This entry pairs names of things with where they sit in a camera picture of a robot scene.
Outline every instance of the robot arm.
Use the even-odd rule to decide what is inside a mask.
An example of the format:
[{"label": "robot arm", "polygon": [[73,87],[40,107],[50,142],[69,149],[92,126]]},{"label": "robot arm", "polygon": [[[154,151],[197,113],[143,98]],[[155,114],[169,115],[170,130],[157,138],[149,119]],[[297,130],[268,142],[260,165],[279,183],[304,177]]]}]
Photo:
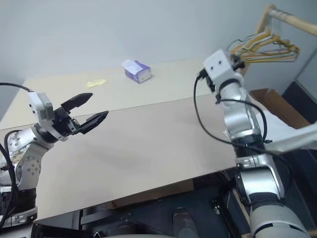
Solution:
[{"label": "robot arm", "polygon": [[[205,60],[204,66],[204,77],[219,101],[249,101],[243,88],[244,79],[235,71],[224,51],[215,52]],[[222,101],[220,104],[237,156],[237,190],[241,200],[251,206],[252,237],[309,237],[296,214],[282,202],[284,187],[272,156],[260,153],[265,151],[264,140],[251,106],[236,101]]]},{"label": "robot arm", "polygon": [[[69,114],[92,96],[92,93],[79,94],[61,107],[53,110],[52,104],[43,93],[29,92],[30,107],[36,116],[37,124],[28,129],[14,132],[8,138],[8,152],[14,165],[17,194],[9,204],[11,179],[8,170],[0,171],[0,219],[5,209],[9,209],[3,227],[30,223],[37,217],[35,205],[36,187],[41,173],[41,160],[44,154],[53,148],[57,141],[66,141],[69,135],[85,134],[99,125],[108,111],[95,114],[80,125]],[[0,158],[0,167],[6,165]]]}]

